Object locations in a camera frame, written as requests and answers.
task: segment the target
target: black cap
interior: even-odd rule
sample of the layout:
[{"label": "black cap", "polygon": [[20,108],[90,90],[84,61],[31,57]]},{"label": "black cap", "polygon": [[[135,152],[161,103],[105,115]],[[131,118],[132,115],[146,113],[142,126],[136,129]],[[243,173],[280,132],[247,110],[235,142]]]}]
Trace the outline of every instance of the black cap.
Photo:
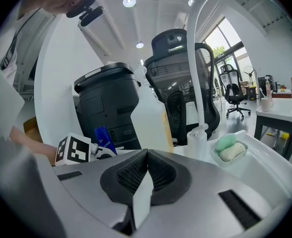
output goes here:
[{"label": "black cap", "polygon": [[75,10],[70,11],[67,13],[68,18],[73,18],[81,14],[82,12],[86,11],[92,4],[94,4],[96,0],[85,0],[79,7]]}]

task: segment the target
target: soap bar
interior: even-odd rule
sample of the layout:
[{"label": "soap bar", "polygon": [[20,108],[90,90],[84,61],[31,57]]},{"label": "soap bar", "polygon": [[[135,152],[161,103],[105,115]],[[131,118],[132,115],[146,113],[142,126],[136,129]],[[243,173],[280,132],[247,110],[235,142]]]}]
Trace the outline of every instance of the soap bar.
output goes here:
[{"label": "soap bar", "polygon": [[236,137],[234,133],[230,133],[227,134],[223,137],[221,137],[218,141],[217,141],[217,146],[216,146],[216,150],[218,152],[221,152],[222,150],[224,150],[225,148],[228,148],[232,145],[234,145],[236,142]]},{"label": "soap bar", "polygon": [[222,150],[219,156],[224,162],[229,162],[233,160],[236,156],[243,153],[245,150],[246,149],[244,145],[242,145],[239,142],[236,142],[231,147]]}]

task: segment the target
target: cable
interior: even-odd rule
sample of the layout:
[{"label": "cable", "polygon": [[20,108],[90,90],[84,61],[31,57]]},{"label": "cable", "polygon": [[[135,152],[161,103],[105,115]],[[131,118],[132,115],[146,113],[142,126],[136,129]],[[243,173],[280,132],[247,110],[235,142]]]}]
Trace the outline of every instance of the cable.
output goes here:
[{"label": "cable", "polygon": [[12,39],[12,43],[9,47],[9,49],[7,50],[6,52],[6,55],[4,56],[4,58],[2,59],[1,63],[0,63],[0,68],[2,68],[4,62],[5,62],[5,59],[8,55],[8,52],[11,50],[12,46],[15,44],[15,39],[17,38],[18,34],[20,33],[20,31],[23,29],[23,27],[29,22],[29,20],[40,10],[41,8],[37,9],[21,26],[21,28],[15,33],[13,39]]}]

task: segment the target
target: tree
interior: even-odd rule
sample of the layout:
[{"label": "tree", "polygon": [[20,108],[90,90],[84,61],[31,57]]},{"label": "tree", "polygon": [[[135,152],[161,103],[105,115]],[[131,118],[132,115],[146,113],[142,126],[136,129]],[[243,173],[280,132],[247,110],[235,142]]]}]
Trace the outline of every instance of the tree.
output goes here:
[{"label": "tree", "polygon": [[224,52],[224,46],[214,48],[213,52],[214,52],[214,57],[216,58],[218,55]]}]

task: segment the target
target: office chair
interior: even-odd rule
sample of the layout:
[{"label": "office chair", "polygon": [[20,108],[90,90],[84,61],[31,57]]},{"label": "office chair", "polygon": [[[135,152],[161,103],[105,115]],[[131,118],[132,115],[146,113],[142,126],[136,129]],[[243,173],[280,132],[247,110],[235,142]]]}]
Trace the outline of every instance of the office chair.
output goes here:
[{"label": "office chair", "polygon": [[226,113],[226,118],[229,117],[229,114],[232,112],[240,112],[242,119],[244,115],[242,110],[248,111],[249,115],[251,114],[250,109],[239,108],[239,104],[244,99],[243,91],[240,85],[239,73],[236,69],[232,67],[231,64],[226,64],[221,67],[222,73],[220,74],[220,81],[225,88],[224,98],[232,105],[236,105],[233,109],[228,109]]},{"label": "office chair", "polygon": [[[144,63],[147,68],[146,78],[158,99],[166,106],[172,137],[178,140],[179,145],[186,145],[187,133],[198,126],[197,113],[192,112],[194,115],[190,120],[196,120],[193,124],[187,124],[189,119],[186,117],[187,103],[194,103],[197,108],[189,69],[187,31],[165,31],[157,35],[151,45],[153,56]],[[210,138],[220,122],[219,113],[213,103],[214,56],[206,44],[196,43],[195,49],[205,123],[209,125],[206,133]]]}]

